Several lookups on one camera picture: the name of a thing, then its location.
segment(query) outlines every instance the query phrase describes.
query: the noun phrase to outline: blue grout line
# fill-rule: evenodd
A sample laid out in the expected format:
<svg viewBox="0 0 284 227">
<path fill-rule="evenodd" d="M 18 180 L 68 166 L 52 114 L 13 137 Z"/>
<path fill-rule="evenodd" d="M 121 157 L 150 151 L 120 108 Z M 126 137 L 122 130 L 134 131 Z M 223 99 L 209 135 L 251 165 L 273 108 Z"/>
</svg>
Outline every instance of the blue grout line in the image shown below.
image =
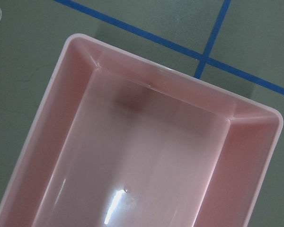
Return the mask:
<svg viewBox="0 0 284 227">
<path fill-rule="evenodd" d="M 82 12 L 82 13 L 88 14 L 88 15 L 90 15 L 92 17 L 95 17 L 95 18 L 97 18 L 99 20 L 107 22 L 107 23 L 109 23 L 111 25 L 114 25 L 116 27 L 122 28 L 122 29 L 124 29 L 124 30 L 126 30 L 128 32 L 134 33 L 134 34 L 136 34 L 138 36 L 141 36 L 143 38 L 151 40 L 151 41 L 153 41 L 155 43 L 158 43 L 160 45 L 168 47 L 168 48 L 170 48 L 170 49 L 172 49 L 174 51 L 177 51 L 177 52 L 182 53 L 184 55 L 187 55 L 189 57 L 192 57 L 192 58 L 195 58 L 195 59 L 198 59 L 198 60 L 201 60 L 203 58 L 203 55 L 198 53 L 198 52 L 196 52 L 196 51 L 190 50 L 190 49 L 188 49 L 186 47 L 183 47 L 183 46 L 181 46 L 179 44 L 176 44 L 176 43 L 171 42 L 171 41 L 169 41 L 167 39 L 161 38 L 161 37 L 159 37 L 157 35 L 154 35 L 152 33 L 144 31 L 142 29 L 139 29 L 139 28 L 137 28 L 135 26 L 132 26 L 132 25 L 130 25 L 128 23 L 125 23 L 125 22 L 123 22 L 121 20 L 118 20 L 118 19 L 115 19 L 113 17 L 110 17 L 110 16 L 108 16 L 106 14 L 100 13 L 100 12 L 94 10 L 94 9 L 90 9 L 90 8 L 88 8 L 86 6 L 83 6 L 83 5 L 79 4 L 79 3 L 76 3 L 74 1 L 71 1 L 71 0 L 54 0 L 54 1 L 56 1 L 58 3 L 61 3 L 61 4 L 65 5 L 65 6 L 68 6 L 70 8 L 76 9 L 76 10 Z"/>
<path fill-rule="evenodd" d="M 255 84 L 258 84 L 258 85 L 260 85 L 262 87 L 266 87 L 266 88 L 268 88 L 270 90 L 273 90 L 273 91 L 275 91 L 277 93 L 280 93 L 280 94 L 284 95 L 284 88 L 283 87 L 280 87 L 280 86 L 278 86 L 278 85 L 276 85 L 274 83 L 271 83 L 271 82 L 269 82 L 267 80 L 261 79 L 259 77 L 254 76 L 254 75 L 251 75 L 251 74 L 249 74 L 247 72 L 244 72 L 242 70 L 236 69 L 236 68 L 234 68 L 234 67 L 232 67 L 230 65 L 227 65 L 227 64 L 225 64 L 223 62 L 220 62 L 220 61 L 217 61 L 215 59 L 209 58 L 207 60 L 207 64 L 212 65 L 212 66 L 214 66 L 216 68 L 219 68 L 219 69 L 224 70 L 226 72 L 229 72 L 229 73 L 231 73 L 233 75 L 236 75 L 236 76 L 241 77 L 243 79 L 249 80 L 249 81 L 251 81 L 251 82 L 253 82 Z"/>
<path fill-rule="evenodd" d="M 207 59 L 208 59 L 208 57 L 209 57 L 209 55 L 210 55 L 210 53 L 213 49 L 214 42 L 217 39 L 218 33 L 221 29 L 223 20 L 225 18 L 225 15 L 227 13 L 227 10 L 228 10 L 228 7 L 229 7 L 230 4 L 231 4 L 231 0 L 224 0 L 222 7 L 220 9 L 219 15 L 217 17 L 217 20 L 216 20 L 216 22 L 213 26 L 213 30 L 212 30 L 212 32 L 209 36 L 209 39 L 207 41 L 205 48 L 204 48 L 203 59 L 201 59 L 199 64 L 198 64 L 198 67 L 197 67 L 195 74 L 194 74 L 194 78 L 200 79 L 200 77 L 203 73 L 206 61 L 207 61 Z"/>
<path fill-rule="evenodd" d="M 90 8 L 88 8 L 86 6 L 80 5 L 80 4 L 78 4 L 78 3 L 74 2 L 74 1 L 71 1 L 71 0 L 54 0 L 54 1 L 59 2 L 59 3 L 63 4 L 63 5 L 65 5 L 65 6 L 73 8 L 75 10 L 78 10 L 78 11 L 80 11 L 82 13 L 88 14 L 88 15 L 90 15 L 92 17 L 95 17 L 95 18 L 97 18 L 99 20 L 105 21 L 105 22 L 107 22 L 109 24 L 112 24 L 114 26 L 117 26 L 117 27 L 119 27 L 121 29 L 124 29 L 124 30 L 126 30 L 128 32 L 131 32 L 131 33 L 134 33 L 134 34 L 139 35 L 141 37 L 144 37 L 144 38 L 146 38 L 148 40 L 151 40 L 151 41 L 153 41 L 155 43 L 161 44 L 161 45 L 163 45 L 165 47 L 168 47 L 168 48 L 170 48 L 170 49 L 172 49 L 174 51 L 177 51 L 177 52 L 182 53 L 184 55 L 187 55 L 189 57 L 198 59 L 200 61 L 199 62 L 200 66 L 198 66 L 198 68 L 197 68 L 197 70 L 195 72 L 195 75 L 196 75 L 197 71 L 199 70 L 200 72 L 198 72 L 198 73 L 200 73 L 200 76 L 201 76 L 201 74 L 202 74 L 202 72 L 204 70 L 205 64 L 209 64 L 209 65 L 212 65 L 212 66 L 214 66 L 216 68 L 219 68 L 221 70 L 224 70 L 226 72 L 229 72 L 229 73 L 234 74 L 234 75 L 236 75 L 238 77 L 244 78 L 244 79 L 249 80 L 249 81 L 251 81 L 251 82 L 253 82 L 255 84 L 258 84 L 260 86 L 266 87 L 266 88 L 268 88 L 270 90 L 273 90 L 273 91 L 275 91 L 275 92 L 277 92 L 279 94 L 284 95 L 284 88 L 283 87 L 280 87 L 280 86 L 278 86 L 276 84 L 273 84 L 273 83 L 271 83 L 271 82 L 269 82 L 267 80 L 261 79 L 259 77 L 251 75 L 251 74 L 246 73 L 244 71 L 236 69 L 236 68 L 234 68 L 234 67 L 232 67 L 230 65 L 227 65 L 227 64 L 222 63 L 220 61 L 217 61 L 215 59 L 209 58 L 209 54 L 210 54 L 210 52 L 211 52 L 211 50 L 213 48 L 214 41 L 215 41 L 215 39 L 217 37 L 217 34 L 219 33 L 219 30 L 221 28 L 223 19 L 225 17 L 226 11 L 228 9 L 228 6 L 229 6 L 231 0 L 225 0 L 223 2 L 223 5 L 222 5 L 220 13 L 218 15 L 217 21 L 216 21 L 216 23 L 214 25 L 214 28 L 213 28 L 213 31 L 211 33 L 211 37 L 209 38 L 209 40 L 207 42 L 207 45 L 205 47 L 205 50 L 204 50 L 203 54 L 200 54 L 200 53 L 198 53 L 196 51 L 190 50 L 190 49 L 188 49 L 186 47 L 183 47 L 183 46 L 181 46 L 179 44 L 173 43 L 173 42 L 171 42 L 169 40 L 163 39 L 163 38 L 161 38 L 161 37 L 159 37 L 157 35 L 154 35 L 152 33 L 149 33 L 147 31 L 144 31 L 142 29 L 134 27 L 134 26 L 132 26 L 130 24 L 127 24 L 127 23 L 125 23 L 123 21 L 120 21 L 120 20 L 115 19 L 113 17 L 110 17 L 108 15 L 105 15 L 103 13 L 100 13 L 100 12 L 94 10 L 94 9 L 90 9 Z"/>
</svg>

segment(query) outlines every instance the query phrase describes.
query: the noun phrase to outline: blue tape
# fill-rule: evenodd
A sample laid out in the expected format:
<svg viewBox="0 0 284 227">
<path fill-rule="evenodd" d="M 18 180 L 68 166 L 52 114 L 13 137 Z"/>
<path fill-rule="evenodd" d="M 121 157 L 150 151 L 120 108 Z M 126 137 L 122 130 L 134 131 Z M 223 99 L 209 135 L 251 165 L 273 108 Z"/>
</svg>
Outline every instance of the blue tape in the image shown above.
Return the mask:
<svg viewBox="0 0 284 227">
<path fill-rule="evenodd" d="M 192 58 L 195 58 L 195 59 L 198 59 L 198 60 L 201 60 L 203 58 L 203 55 L 198 53 L 198 52 L 196 52 L 196 51 L 190 50 L 190 49 L 188 49 L 186 47 L 183 47 L 183 46 L 181 46 L 179 44 L 176 44 L 176 43 L 171 42 L 171 41 L 169 41 L 167 39 L 161 38 L 161 37 L 159 37 L 157 35 L 154 35 L 152 33 L 144 31 L 142 29 L 139 29 L 139 28 L 137 28 L 135 26 L 132 26 L 132 25 L 130 25 L 128 23 L 125 23 L 125 22 L 123 22 L 121 20 L 118 20 L 118 19 L 115 19 L 113 17 L 110 17 L 110 16 L 108 16 L 106 14 L 100 13 L 100 12 L 94 10 L 94 9 L 90 9 L 90 8 L 88 8 L 86 6 L 83 6 L 83 5 L 79 4 L 79 3 L 76 3 L 74 1 L 71 1 L 71 0 L 54 0 L 54 1 L 59 2 L 59 3 L 63 4 L 63 5 L 65 5 L 65 6 L 73 8 L 75 10 L 78 10 L 78 11 L 80 11 L 82 13 L 88 14 L 88 15 L 90 15 L 92 17 L 95 17 L 95 18 L 97 18 L 99 20 L 107 22 L 107 23 L 109 23 L 111 25 L 114 25 L 116 27 L 124 29 L 124 30 L 126 30 L 128 32 L 134 33 L 134 34 L 136 34 L 138 36 L 141 36 L 143 38 L 151 40 L 151 41 L 153 41 L 155 43 L 158 43 L 160 45 L 168 47 L 168 48 L 170 48 L 170 49 L 172 49 L 174 51 L 177 51 L 177 52 L 182 53 L 184 55 L 187 55 L 189 57 L 192 57 Z"/>
<path fill-rule="evenodd" d="M 205 49 L 204 49 L 204 52 L 203 52 L 203 59 L 199 62 L 198 67 L 195 71 L 194 77 L 197 78 L 197 79 L 200 79 L 200 77 L 203 73 L 206 61 L 207 61 L 207 59 L 210 55 L 210 52 L 213 49 L 214 42 L 217 39 L 218 33 L 221 29 L 223 20 L 225 18 L 225 15 L 227 13 L 227 10 L 228 10 L 228 7 L 229 7 L 230 4 L 231 4 L 231 0 L 224 0 L 224 2 L 222 4 L 219 15 L 217 17 L 217 20 L 216 20 L 216 22 L 213 26 L 213 30 L 212 30 L 212 32 L 209 36 L 209 39 L 207 41 L 207 44 L 205 46 Z"/>
<path fill-rule="evenodd" d="M 219 68 L 219 69 L 224 70 L 226 72 L 229 72 L 229 73 L 231 73 L 233 75 L 236 75 L 236 76 L 241 77 L 243 79 L 249 80 L 249 81 L 251 81 L 251 82 L 253 82 L 255 84 L 258 84 L 260 86 L 266 87 L 266 88 L 268 88 L 270 90 L 273 90 L 273 91 L 275 91 L 277 93 L 280 93 L 280 94 L 284 95 L 284 88 L 283 87 L 280 87 L 280 86 L 278 86 L 276 84 L 273 84 L 273 83 L 271 83 L 271 82 L 269 82 L 267 80 L 261 79 L 259 77 L 254 76 L 254 75 L 251 75 L 251 74 L 249 74 L 247 72 L 244 72 L 244 71 L 241 71 L 239 69 L 236 69 L 236 68 L 234 68 L 234 67 L 232 67 L 230 65 L 224 64 L 223 62 L 220 62 L 220 61 L 217 61 L 215 59 L 209 58 L 207 60 L 207 64 L 212 65 L 212 66 L 214 66 L 216 68 Z"/>
</svg>

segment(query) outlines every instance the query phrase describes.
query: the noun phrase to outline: gray floor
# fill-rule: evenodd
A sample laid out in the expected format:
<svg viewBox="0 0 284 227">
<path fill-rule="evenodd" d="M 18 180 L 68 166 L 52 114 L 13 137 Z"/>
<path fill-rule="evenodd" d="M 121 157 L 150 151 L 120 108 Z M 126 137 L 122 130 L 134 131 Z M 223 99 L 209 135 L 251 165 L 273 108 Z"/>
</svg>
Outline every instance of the gray floor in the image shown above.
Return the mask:
<svg viewBox="0 0 284 227">
<path fill-rule="evenodd" d="M 197 52 L 203 52 L 222 0 L 78 0 Z M 0 0 L 0 200 L 62 46 L 84 33 L 193 75 L 198 61 L 54 1 Z M 212 58 L 284 87 L 284 0 L 233 0 Z M 202 80 L 271 106 L 284 96 L 206 65 Z M 284 129 L 249 227 L 284 226 Z"/>
</svg>

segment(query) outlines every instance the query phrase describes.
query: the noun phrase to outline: plastic tray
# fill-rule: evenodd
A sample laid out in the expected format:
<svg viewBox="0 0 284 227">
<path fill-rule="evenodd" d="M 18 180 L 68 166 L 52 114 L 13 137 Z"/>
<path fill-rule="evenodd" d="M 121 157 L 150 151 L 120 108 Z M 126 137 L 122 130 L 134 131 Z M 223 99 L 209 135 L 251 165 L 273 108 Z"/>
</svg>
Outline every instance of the plastic tray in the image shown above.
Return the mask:
<svg viewBox="0 0 284 227">
<path fill-rule="evenodd" d="M 72 35 L 0 227 L 245 227 L 282 125 L 270 107 Z"/>
</svg>

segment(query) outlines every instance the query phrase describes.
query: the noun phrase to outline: pink plastic container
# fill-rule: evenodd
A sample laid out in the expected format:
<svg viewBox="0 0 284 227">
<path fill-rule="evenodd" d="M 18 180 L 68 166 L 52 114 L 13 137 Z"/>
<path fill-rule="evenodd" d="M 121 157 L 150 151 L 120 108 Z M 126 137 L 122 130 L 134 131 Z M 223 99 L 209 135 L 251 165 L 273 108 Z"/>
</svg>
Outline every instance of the pink plastic container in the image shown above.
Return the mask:
<svg viewBox="0 0 284 227">
<path fill-rule="evenodd" d="M 245 227 L 282 125 L 270 107 L 72 35 L 0 227 Z"/>
</svg>

